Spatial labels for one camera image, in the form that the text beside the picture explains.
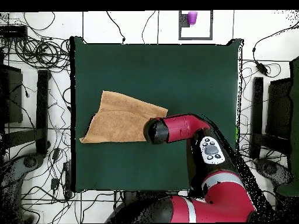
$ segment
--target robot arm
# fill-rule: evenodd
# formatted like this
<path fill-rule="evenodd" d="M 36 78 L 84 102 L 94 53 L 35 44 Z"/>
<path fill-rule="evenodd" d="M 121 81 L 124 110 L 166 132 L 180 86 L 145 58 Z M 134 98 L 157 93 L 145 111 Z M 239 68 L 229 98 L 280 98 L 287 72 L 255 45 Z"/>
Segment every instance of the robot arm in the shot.
<path fill-rule="evenodd" d="M 151 144 L 193 139 L 196 164 L 193 188 L 202 190 L 205 202 L 171 196 L 148 202 L 134 202 L 107 222 L 246 222 L 255 208 L 230 155 L 213 127 L 193 115 L 150 119 L 144 136 Z"/>

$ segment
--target white floor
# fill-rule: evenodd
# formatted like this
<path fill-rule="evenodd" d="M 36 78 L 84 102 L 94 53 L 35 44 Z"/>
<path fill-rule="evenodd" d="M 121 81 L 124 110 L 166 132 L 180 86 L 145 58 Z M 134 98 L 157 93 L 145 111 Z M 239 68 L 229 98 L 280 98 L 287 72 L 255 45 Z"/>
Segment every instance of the white floor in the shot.
<path fill-rule="evenodd" d="M 147 19 L 153 14 L 152 11 L 139 11 L 139 12 L 110 12 L 111 17 L 120 26 L 122 34 L 126 37 L 126 44 L 142 44 L 142 31 Z M 24 21 L 23 13 L 11 13 L 10 23 L 19 23 Z M 42 29 L 48 26 L 52 19 L 53 14 L 51 12 L 39 12 L 39 13 L 26 13 L 26 19 L 32 27 L 35 29 Z M 253 59 L 252 48 L 255 43 L 263 37 L 266 37 L 276 31 L 287 28 L 295 24 L 299 20 L 298 12 L 292 12 L 290 10 L 215 10 L 214 11 L 214 24 L 213 24 L 213 40 L 212 41 L 179 41 L 178 40 L 178 11 L 158 11 L 153 14 L 152 18 L 148 21 L 147 26 L 144 30 L 143 39 L 145 43 L 155 44 L 157 41 L 159 44 L 167 43 L 211 43 L 211 44 L 227 44 L 232 38 L 244 39 L 245 44 L 243 47 L 243 60 L 247 62 L 244 64 L 244 80 L 243 88 L 245 83 L 248 83 L 244 96 L 247 99 L 251 99 L 251 81 L 254 76 L 262 76 L 259 72 L 254 74 L 253 77 L 247 77 L 250 72 L 256 72 L 255 64 L 251 62 Z M 121 43 L 122 37 L 119 34 L 118 28 L 115 24 L 108 18 L 106 12 L 55 12 L 55 21 L 53 24 L 44 31 L 38 31 L 38 33 L 44 36 L 58 37 L 61 39 L 68 39 L 70 36 L 82 36 L 88 43 Z M 29 36 L 38 38 L 31 30 L 29 30 Z M 261 41 L 255 52 L 255 57 L 257 60 L 263 61 L 264 64 L 279 64 L 281 66 L 281 73 L 275 77 L 275 79 L 286 78 L 290 76 L 290 68 L 288 62 L 299 56 L 299 30 L 289 30 L 279 36 L 274 36 L 269 39 Z M 23 84 L 30 88 L 28 93 L 29 98 L 23 97 L 23 108 L 27 110 L 32 122 L 35 123 L 36 120 L 36 88 L 37 82 L 37 71 L 34 68 L 20 62 L 20 59 L 11 55 L 9 57 L 9 65 L 22 69 L 23 72 Z M 276 75 L 278 73 L 278 66 L 271 65 L 271 75 Z M 267 87 L 270 84 L 270 78 L 264 77 L 264 99 L 267 99 Z M 49 115 L 51 123 L 49 122 L 48 139 L 52 144 L 58 136 L 58 142 L 61 139 L 62 131 L 58 130 L 60 128 L 69 128 L 70 126 L 70 113 L 66 108 L 64 101 L 62 100 L 61 93 L 70 86 L 69 75 L 67 71 L 60 73 L 53 73 L 53 79 L 50 80 L 51 95 L 49 96 L 49 106 L 53 103 L 57 103 L 49 109 Z M 69 91 L 65 95 L 66 100 L 70 100 Z M 250 106 L 251 103 L 248 102 L 244 97 L 242 97 L 242 107 Z M 263 120 L 263 130 L 265 130 L 266 121 L 266 106 L 264 110 L 264 120 Z M 251 108 L 248 108 L 242 112 L 241 121 L 246 124 L 246 117 L 250 119 Z M 29 118 L 26 113 L 23 113 L 23 122 L 21 124 L 10 124 L 9 128 L 6 128 L 6 132 L 14 132 L 20 130 L 27 130 L 31 128 Z M 246 133 L 246 126 L 241 125 L 241 133 Z M 64 136 L 66 138 L 66 144 L 70 144 L 69 139 L 69 129 L 64 131 Z M 16 155 L 21 147 L 20 145 L 11 148 L 9 151 L 9 157 L 12 158 Z M 20 151 L 20 155 L 25 154 L 34 150 L 35 145 L 29 145 Z M 57 163 L 56 173 L 62 169 L 63 162 L 71 157 L 70 150 L 67 149 L 63 143 L 60 148 L 66 148 L 67 156 L 65 156 Z M 261 152 L 261 156 L 265 155 L 266 151 Z M 282 159 L 281 164 L 286 166 L 286 161 Z M 30 179 L 33 176 L 38 176 L 36 178 L 25 181 L 23 184 L 22 193 L 28 193 L 28 191 L 33 186 L 43 186 L 45 191 L 49 191 L 51 176 L 49 172 L 47 162 L 42 165 L 41 168 L 31 172 L 27 175 L 26 179 Z M 269 180 L 258 175 L 254 169 L 252 173 L 256 176 L 256 180 L 262 190 L 272 191 L 273 187 Z M 80 219 L 80 207 L 81 202 L 80 197 L 82 196 L 82 210 L 89 207 L 98 194 L 112 194 L 112 191 L 87 191 L 78 194 L 76 200 L 74 201 L 67 213 L 63 215 L 59 223 L 77 223 Z M 274 204 L 275 199 L 273 196 L 265 193 L 271 204 Z M 58 193 L 58 198 L 63 198 L 62 193 Z M 63 207 L 67 204 L 61 204 L 56 202 L 55 204 L 49 204 L 51 198 L 45 195 L 41 190 L 37 191 L 32 195 L 26 196 L 23 200 L 25 208 L 29 208 L 33 211 L 38 212 L 41 215 L 39 223 L 50 223 L 53 217 L 56 216 Z M 97 197 L 97 201 L 94 203 L 90 209 L 85 212 L 84 223 L 102 223 L 106 218 L 113 212 L 113 195 L 100 195 Z"/>

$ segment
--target floor tile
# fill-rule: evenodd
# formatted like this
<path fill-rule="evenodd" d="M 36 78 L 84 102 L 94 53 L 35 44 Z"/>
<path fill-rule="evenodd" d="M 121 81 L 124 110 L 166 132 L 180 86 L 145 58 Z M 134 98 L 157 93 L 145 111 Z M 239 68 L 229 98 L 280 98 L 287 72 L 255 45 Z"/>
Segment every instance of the floor tile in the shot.
<path fill-rule="evenodd" d="M 253 59 L 256 42 L 291 27 L 298 17 L 293 10 L 235 10 L 234 38 L 244 39 L 243 59 Z M 291 61 L 299 56 L 298 39 L 298 28 L 267 38 L 257 44 L 255 59 Z"/>

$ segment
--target black stand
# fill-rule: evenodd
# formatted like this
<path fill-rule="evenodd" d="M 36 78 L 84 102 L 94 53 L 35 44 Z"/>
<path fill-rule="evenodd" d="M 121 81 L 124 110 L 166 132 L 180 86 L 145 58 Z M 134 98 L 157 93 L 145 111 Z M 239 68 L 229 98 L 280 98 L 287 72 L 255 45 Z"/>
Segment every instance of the black stand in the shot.
<path fill-rule="evenodd" d="M 48 70 L 37 72 L 36 130 L 17 131 L 4 135 L 6 148 L 36 141 L 36 153 L 47 154 L 48 149 L 48 82 L 51 73 Z"/>
<path fill-rule="evenodd" d="M 269 103 L 266 134 L 262 134 L 263 78 L 254 78 L 252 85 L 251 135 L 249 138 L 249 157 L 259 158 L 261 146 L 282 154 L 291 153 L 289 97 L 291 80 L 281 79 L 269 86 Z"/>
<path fill-rule="evenodd" d="M 46 157 L 48 142 L 48 82 L 51 73 L 39 70 L 37 81 L 36 130 L 18 131 L 4 135 L 7 148 L 36 141 L 36 153 L 9 161 L 1 167 L 1 209 L 3 223 L 24 223 L 21 211 L 21 189 L 25 176 L 39 168 Z"/>

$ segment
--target black border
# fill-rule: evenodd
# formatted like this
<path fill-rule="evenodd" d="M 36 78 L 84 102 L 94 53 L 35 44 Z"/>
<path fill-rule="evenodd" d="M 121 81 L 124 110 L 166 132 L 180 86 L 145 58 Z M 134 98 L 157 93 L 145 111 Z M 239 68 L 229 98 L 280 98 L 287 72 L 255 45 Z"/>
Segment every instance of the black border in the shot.
<path fill-rule="evenodd" d="M 179 20 L 182 16 L 182 11 L 179 10 Z M 209 37 L 182 37 L 182 23 L 179 21 L 179 40 L 213 40 L 213 10 L 210 10 L 210 36 Z"/>
<path fill-rule="evenodd" d="M 69 78 L 71 80 L 71 160 L 72 160 L 72 173 L 71 173 L 71 191 L 76 193 L 76 68 L 75 68 L 75 37 L 69 38 L 69 65 L 71 72 Z"/>

